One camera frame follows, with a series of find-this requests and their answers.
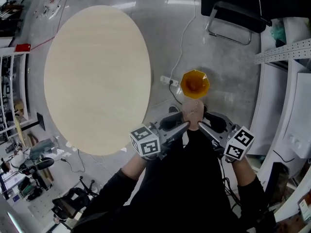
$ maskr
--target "oval wooden table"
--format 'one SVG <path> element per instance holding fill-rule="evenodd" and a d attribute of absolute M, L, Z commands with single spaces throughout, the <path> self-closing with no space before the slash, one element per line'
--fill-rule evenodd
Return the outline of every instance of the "oval wooden table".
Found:
<path fill-rule="evenodd" d="M 142 123 L 151 89 L 145 41 L 124 12 L 93 6 L 71 17 L 50 47 L 44 92 L 60 133 L 93 155 L 112 154 Z"/>

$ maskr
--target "power strip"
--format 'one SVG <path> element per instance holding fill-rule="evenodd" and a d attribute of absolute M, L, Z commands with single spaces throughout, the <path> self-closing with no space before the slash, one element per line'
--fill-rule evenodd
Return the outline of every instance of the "power strip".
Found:
<path fill-rule="evenodd" d="M 170 79 L 169 77 L 166 77 L 166 76 L 163 76 L 163 75 L 160 78 L 160 81 L 162 82 L 162 84 L 170 84 L 170 80 L 173 81 L 172 86 L 175 86 L 175 87 L 178 86 L 178 81 L 177 80 Z"/>

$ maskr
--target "perforated metal beam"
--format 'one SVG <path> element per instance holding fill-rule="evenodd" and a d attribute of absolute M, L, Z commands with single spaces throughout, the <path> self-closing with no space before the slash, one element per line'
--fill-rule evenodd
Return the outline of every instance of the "perforated metal beam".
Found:
<path fill-rule="evenodd" d="M 277 62 L 288 59 L 311 58 L 311 39 L 299 41 L 280 48 L 268 50 L 256 55 L 255 63 Z"/>

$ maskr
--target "orange octagonal container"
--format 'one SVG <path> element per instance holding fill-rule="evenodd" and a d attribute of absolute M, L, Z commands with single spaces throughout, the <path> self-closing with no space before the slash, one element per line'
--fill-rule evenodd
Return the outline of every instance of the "orange octagonal container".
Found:
<path fill-rule="evenodd" d="M 205 73 L 192 70 L 184 74 L 180 86 L 185 96 L 199 99 L 207 94 L 209 81 Z"/>

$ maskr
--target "white marker cube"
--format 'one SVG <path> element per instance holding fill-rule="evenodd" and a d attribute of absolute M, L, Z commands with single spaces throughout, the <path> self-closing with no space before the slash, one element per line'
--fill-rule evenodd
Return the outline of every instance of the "white marker cube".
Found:
<path fill-rule="evenodd" d="M 251 148 L 255 137 L 244 126 L 227 142 L 224 155 L 241 160 Z"/>
<path fill-rule="evenodd" d="M 140 156 L 161 152 L 159 137 L 143 124 L 130 132 L 130 138 L 133 148 Z"/>

